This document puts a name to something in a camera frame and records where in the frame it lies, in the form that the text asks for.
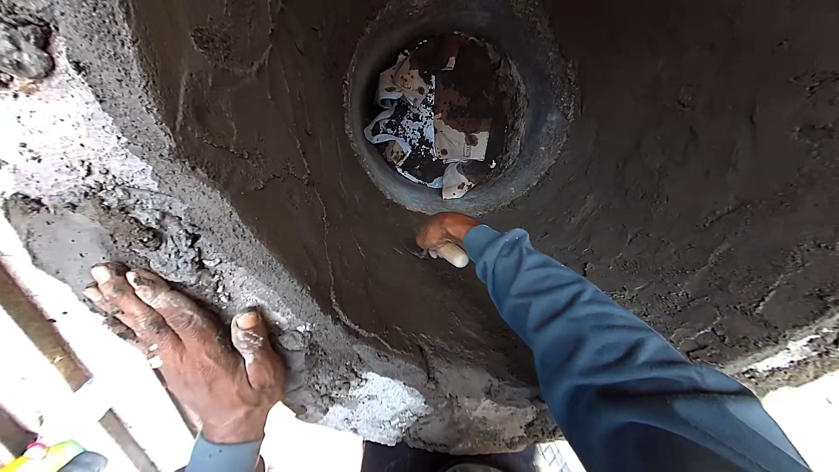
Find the trowel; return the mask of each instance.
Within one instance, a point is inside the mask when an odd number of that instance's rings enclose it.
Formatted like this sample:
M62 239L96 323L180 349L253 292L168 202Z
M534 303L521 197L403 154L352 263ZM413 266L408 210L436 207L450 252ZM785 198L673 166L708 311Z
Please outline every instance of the trowel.
M428 249L410 249L409 246L415 247L413 246L413 242L411 244L406 244L405 248L408 249L408 251L411 254L419 257L420 259L434 257L433 255L431 255ZM452 265L454 265L457 268L466 267L469 264L469 256L466 254L466 251L463 250L463 248L458 246L457 244L448 243L442 248L437 249L435 252L437 256L445 260L448 260Z

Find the sleeve cuff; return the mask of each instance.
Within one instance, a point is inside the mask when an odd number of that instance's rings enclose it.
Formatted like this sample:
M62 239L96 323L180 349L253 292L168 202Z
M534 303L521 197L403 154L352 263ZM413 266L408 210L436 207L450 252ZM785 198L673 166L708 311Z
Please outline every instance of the sleeve cuff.
M466 237L463 239L463 244L466 246L466 253L469 254L469 259L477 263L487 247L493 241L498 239L501 234L488 227L486 224L481 224L469 230Z
M215 444L199 433L186 472L255 470L262 439L249 443Z

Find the white handle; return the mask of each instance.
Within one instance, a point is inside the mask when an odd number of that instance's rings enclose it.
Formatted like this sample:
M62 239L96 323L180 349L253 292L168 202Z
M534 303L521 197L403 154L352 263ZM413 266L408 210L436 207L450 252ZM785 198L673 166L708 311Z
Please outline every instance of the white handle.
M437 255L451 262L455 267L466 267L469 265L469 256L460 246L448 243L437 250Z

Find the hand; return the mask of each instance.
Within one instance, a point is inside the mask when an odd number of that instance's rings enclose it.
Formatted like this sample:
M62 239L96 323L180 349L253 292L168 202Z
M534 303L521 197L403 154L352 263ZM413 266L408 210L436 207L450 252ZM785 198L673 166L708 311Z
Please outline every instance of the hand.
M169 390L201 419L205 438L219 444L260 439L268 411L283 400L285 365L271 349L259 313L248 309L233 319L238 352L232 352L189 297L148 270L125 269L95 265L96 284L85 296L134 331L134 344L159 364Z
M463 239L469 230L480 223L461 213L437 213L425 222L417 234L420 248L437 250L448 243L463 247Z

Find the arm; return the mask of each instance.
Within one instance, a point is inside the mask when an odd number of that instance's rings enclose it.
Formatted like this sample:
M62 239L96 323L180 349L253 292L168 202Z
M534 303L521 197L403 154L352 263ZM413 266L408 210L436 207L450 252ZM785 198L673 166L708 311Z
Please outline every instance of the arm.
M588 472L808 470L746 387L692 364L533 249L522 229L500 234L472 221L443 231L431 223L417 242L466 246L501 316L533 350L545 400Z

